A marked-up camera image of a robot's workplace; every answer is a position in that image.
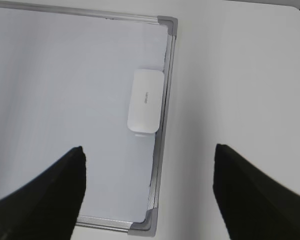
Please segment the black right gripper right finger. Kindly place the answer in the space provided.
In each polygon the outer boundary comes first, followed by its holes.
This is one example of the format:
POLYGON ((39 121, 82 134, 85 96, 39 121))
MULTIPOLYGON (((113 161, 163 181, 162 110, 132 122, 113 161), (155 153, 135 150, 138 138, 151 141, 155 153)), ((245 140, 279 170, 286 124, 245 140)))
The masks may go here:
POLYGON ((213 193, 232 240, 300 240, 300 195, 217 144, 213 193))

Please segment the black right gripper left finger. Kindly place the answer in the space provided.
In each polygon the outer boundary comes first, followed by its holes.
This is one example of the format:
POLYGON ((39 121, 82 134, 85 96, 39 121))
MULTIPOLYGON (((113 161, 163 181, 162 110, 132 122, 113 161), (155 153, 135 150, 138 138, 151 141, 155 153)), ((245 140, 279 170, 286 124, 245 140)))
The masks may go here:
POLYGON ((0 240, 69 240, 86 192, 86 155, 74 147, 0 199, 0 240))

